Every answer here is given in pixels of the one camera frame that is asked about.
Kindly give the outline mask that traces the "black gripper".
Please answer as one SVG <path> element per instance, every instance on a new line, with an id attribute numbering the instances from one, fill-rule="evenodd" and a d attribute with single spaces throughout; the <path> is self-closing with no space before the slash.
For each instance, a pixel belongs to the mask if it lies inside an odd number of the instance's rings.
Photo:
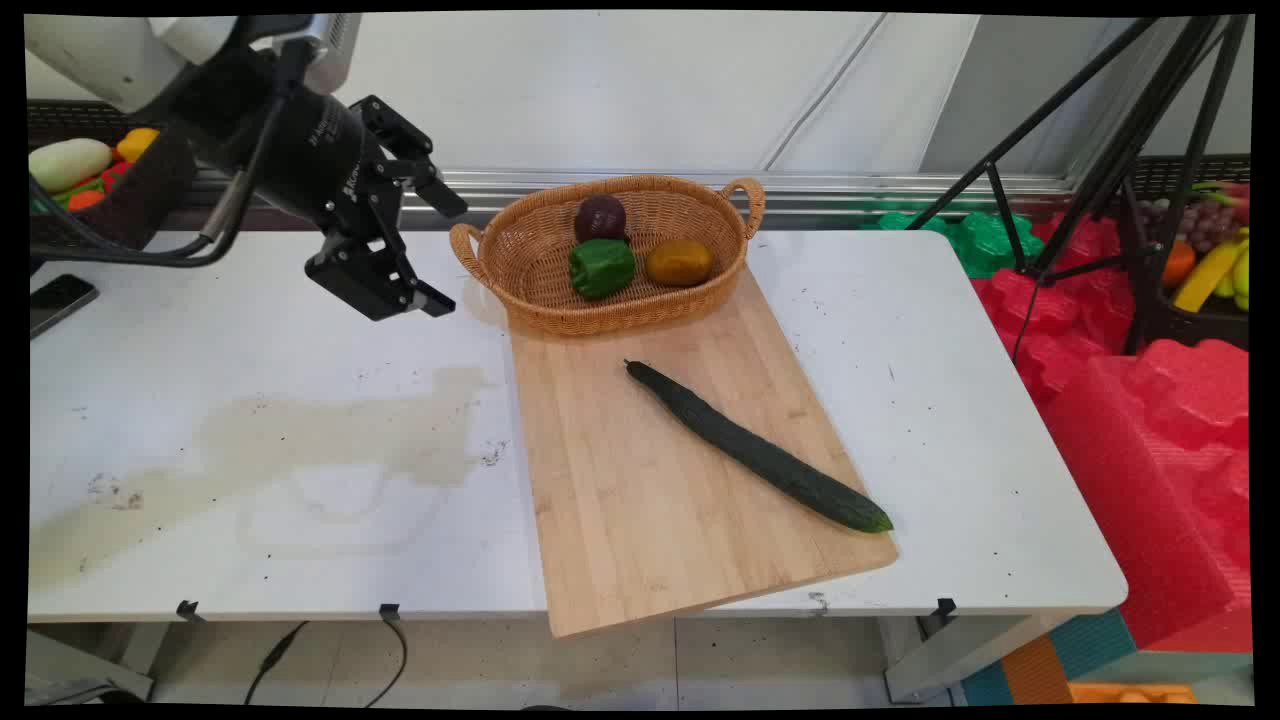
<path id="1" fill-rule="evenodd" d="M 276 88 L 276 56 L 250 47 L 186 65 L 165 91 L 165 122 L 196 155 L 244 178 Z M 314 283 L 371 322 L 421 311 L 444 316 L 456 301 L 421 281 L 398 229 L 406 190 L 448 219 L 467 202 L 431 159 L 434 143 L 378 96 L 349 108 L 300 86 L 287 100 L 253 181 L 253 192 L 326 233 L 305 263 Z"/>

